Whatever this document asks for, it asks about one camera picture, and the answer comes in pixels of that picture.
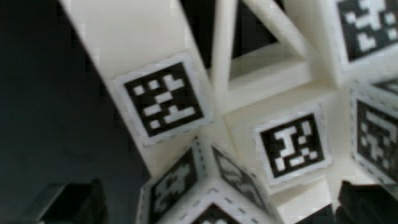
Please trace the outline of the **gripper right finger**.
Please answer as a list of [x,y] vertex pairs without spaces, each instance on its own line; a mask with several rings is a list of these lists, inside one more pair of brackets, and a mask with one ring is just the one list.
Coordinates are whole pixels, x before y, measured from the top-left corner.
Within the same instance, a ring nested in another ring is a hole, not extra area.
[[342,182],[340,207],[328,205],[296,224],[398,224],[398,200],[381,185]]

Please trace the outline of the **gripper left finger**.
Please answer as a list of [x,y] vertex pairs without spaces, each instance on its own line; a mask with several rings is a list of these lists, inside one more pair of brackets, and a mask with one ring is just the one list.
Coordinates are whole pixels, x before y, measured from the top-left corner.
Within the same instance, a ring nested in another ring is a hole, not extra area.
[[109,224],[102,181],[50,184],[17,220],[18,224]]

